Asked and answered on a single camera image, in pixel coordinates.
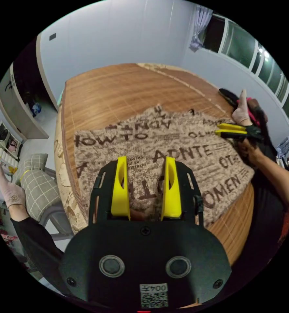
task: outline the bamboo mat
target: bamboo mat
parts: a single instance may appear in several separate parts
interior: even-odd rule
[[[74,233],[87,226],[80,211],[74,134],[100,129],[161,104],[167,111],[191,108],[230,118],[231,107],[215,86],[180,68],[120,64],[94,69],[65,84],[56,124],[54,155],[61,199]],[[253,188],[249,184],[227,212],[208,229],[223,244],[230,264],[239,257],[251,225]]]

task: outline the floor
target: floor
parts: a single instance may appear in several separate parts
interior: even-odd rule
[[[28,139],[23,143],[20,159],[24,160],[33,153],[47,153],[46,167],[55,170],[54,165],[54,135],[57,111],[52,105],[40,102],[41,112],[35,117],[43,130],[49,135],[48,139]]]
[[[46,167],[55,170],[54,165],[54,135],[55,135],[55,123],[57,118],[57,112],[52,105],[41,102],[41,112],[35,117],[35,119],[40,123],[43,130],[49,135],[48,139],[29,139],[23,143],[20,159],[24,160],[28,155],[34,153],[47,153],[48,160]],[[9,212],[2,216],[3,223],[8,231],[9,235],[16,236],[15,229],[10,221]],[[46,229],[50,234],[57,233],[54,225],[49,221],[46,225]],[[65,251],[70,239],[55,241],[56,246]],[[22,244],[19,240],[14,242],[17,252],[22,254]]]

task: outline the pillow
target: pillow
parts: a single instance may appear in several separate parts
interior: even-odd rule
[[[42,170],[29,170],[21,180],[28,214],[40,221],[47,208],[61,201],[56,181]]]
[[[47,153],[36,153],[28,156],[24,161],[18,163],[18,169],[13,175],[12,182],[21,186],[20,179],[27,170],[44,171],[48,159]]]

